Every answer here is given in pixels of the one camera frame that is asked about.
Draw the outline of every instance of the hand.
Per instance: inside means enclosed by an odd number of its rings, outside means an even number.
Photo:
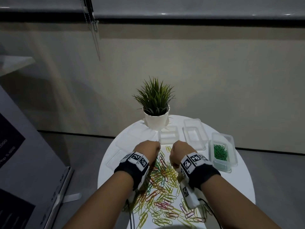
[[[144,154],[149,161],[149,165],[151,165],[154,162],[154,160],[157,158],[160,149],[161,149],[160,142],[146,140],[139,143],[135,147],[134,151]]]
[[[190,146],[188,143],[183,141],[176,141],[173,144],[172,150],[170,151],[170,161],[174,167],[180,165],[181,160],[184,158],[185,155],[197,152]]]

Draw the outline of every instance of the white flower pot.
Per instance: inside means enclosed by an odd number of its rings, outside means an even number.
[[[145,114],[145,120],[147,122],[147,126],[156,131],[165,128],[169,111],[170,111],[170,107],[168,106],[168,111],[164,115],[156,117],[156,116],[148,115],[143,110],[143,112]]]

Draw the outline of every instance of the wall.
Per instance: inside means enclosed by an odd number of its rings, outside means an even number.
[[[36,64],[0,84],[37,129],[116,136],[143,118],[143,79],[175,86],[171,113],[243,148],[305,153],[305,29],[1,23],[0,53]]]

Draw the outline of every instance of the white table top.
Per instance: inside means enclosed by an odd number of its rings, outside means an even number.
[[[179,115],[169,115],[169,124],[168,125],[175,125],[179,129],[179,136],[181,141],[185,141],[184,134],[182,131],[182,127],[184,127],[184,119],[188,119],[188,117],[179,116]],[[217,132],[215,129],[211,128],[210,126],[203,124],[203,127],[208,135],[209,138],[211,138],[213,132]],[[98,185],[99,188],[105,181],[107,181],[113,174],[113,170],[111,170],[107,163],[110,161],[110,159],[120,150],[116,143],[118,141],[122,141],[122,138],[128,136],[126,133],[132,133],[134,136],[141,138],[141,141],[151,139],[151,130],[147,128],[147,126],[144,124],[144,120],[140,120],[127,128],[125,128],[110,144],[108,147],[104,158],[102,160],[99,173],[98,173]],[[151,140],[157,140],[157,133]],[[165,146],[161,147],[161,150],[166,153]],[[208,149],[204,151],[199,151],[203,155],[205,155],[208,158]],[[250,173],[247,169],[247,166],[245,162],[243,161],[240,154],[236,151],[237,159],[238,159],[238,166],[232,167],[231,173],[224,173],[220,172],[221,176],[224,177],[231,185],[233,185],[236,189],[238,189],[242,194],[244,194],[250,201],[252,201],[255,204],[255,194],[254,194],[254,188],[252,179],[250,176]]]

